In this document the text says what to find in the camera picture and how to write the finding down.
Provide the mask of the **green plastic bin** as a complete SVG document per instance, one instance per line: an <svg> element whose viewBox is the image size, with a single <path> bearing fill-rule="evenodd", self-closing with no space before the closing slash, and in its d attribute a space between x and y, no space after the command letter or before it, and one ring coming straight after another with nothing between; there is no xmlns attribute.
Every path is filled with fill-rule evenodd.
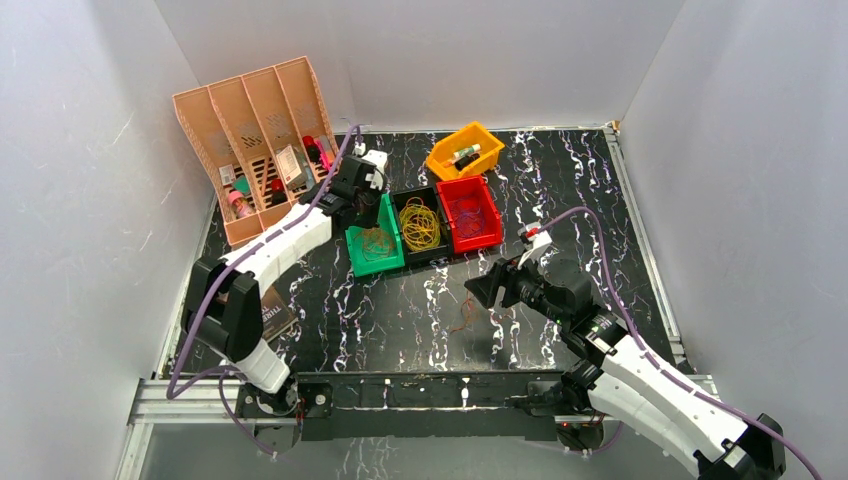
<svg viewBox="0 0 848 480"><path fill-rule="evenodd" d="M345 232L355 277L405 266L400 229L388 194L381 196L378 206L376 227L352 226Z"/></svg>

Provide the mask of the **red plastic bin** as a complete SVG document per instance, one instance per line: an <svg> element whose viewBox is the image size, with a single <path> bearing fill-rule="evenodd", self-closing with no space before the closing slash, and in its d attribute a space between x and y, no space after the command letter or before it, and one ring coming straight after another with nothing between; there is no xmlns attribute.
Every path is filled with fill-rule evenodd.
<svg viewBox="0 0 848 480"><path fill-rule="evenodd" d="M503 242L503 223L485 178L471 176L436 184L451 228L453 251L463 254Z"/></svg>

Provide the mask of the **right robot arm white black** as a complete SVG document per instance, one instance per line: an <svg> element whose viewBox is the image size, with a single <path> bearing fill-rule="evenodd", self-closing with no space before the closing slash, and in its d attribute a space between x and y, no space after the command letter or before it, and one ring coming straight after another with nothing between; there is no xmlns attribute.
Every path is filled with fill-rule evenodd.
<svg viewBox="0 0 848 480"><path fill-rule="evenodd" d="M522 304L553 321L579 360L544 392L518 407L567 406L611 415L674 457L697 479L778 479L786 471L780 425L766 414L742 420L637 344L624 319L594 295L589 274L566 257L545 268L499 259L465 288L485 308Z"/></svg>

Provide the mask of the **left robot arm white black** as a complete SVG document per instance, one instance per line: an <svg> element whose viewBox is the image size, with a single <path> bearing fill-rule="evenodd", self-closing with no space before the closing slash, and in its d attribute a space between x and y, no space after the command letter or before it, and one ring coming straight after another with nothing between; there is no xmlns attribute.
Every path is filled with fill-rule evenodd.
<svg viewBox="0 0 848 480"><path fill-rule="evenodd" d="M184 346L200 341L211 348L261 390L260 403L275 416L294 411L299 391L263 336L262 297L335 231L375 225L387 163L387 153L378 150L336 160L281 220L243 247L202 257L192 267L181 316Z"/></svg>

